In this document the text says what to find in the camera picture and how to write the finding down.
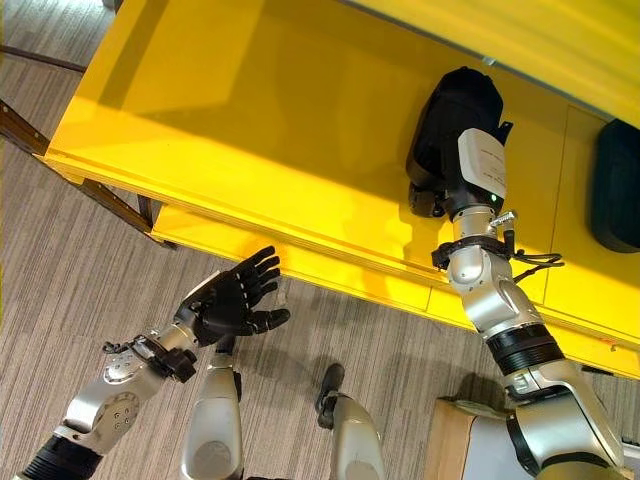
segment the gray carpet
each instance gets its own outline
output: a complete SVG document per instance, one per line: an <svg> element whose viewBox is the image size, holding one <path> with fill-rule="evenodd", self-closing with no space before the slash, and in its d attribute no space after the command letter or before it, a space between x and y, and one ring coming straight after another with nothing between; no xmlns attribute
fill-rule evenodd
<svg viewBox="0 0 640 480"><path fill-rule="evenodd" d="M86 64L111 19L98 0L8 0L4 42ZM0 96L51 135L79 78L7 56ZM166 323L192 286L231 263L158 247L11 145L3 146L3 159L0 474L8 478L48 438L74 393L100 373L104 340L128 340ZM330 434L316 426L312 401L334 360L347 369L344 391L381 431L390 479L422 477L438 396L501 404L493 382L499 372L479 337L297 280L284 279L280 288L291 321L238 348L248 474L328 478ZM202 373L186 385L165 385L94 478L178 478ZM639 438L639 384L603 376L594 382L615 427Z"/></svg>

